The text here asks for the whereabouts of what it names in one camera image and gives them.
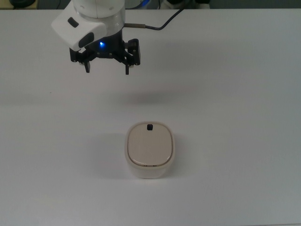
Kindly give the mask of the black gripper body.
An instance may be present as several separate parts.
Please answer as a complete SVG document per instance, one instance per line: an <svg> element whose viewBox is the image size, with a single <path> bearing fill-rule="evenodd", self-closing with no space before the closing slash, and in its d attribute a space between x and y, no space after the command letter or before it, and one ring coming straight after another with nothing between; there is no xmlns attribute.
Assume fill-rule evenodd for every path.
<svg viewBox="0 0 301 226"><path fill-rule="evenodd" d="M94 60L95 58L129 59L129 54L125 50L122 30L87 45L86 56L88 60Z"/></svg>

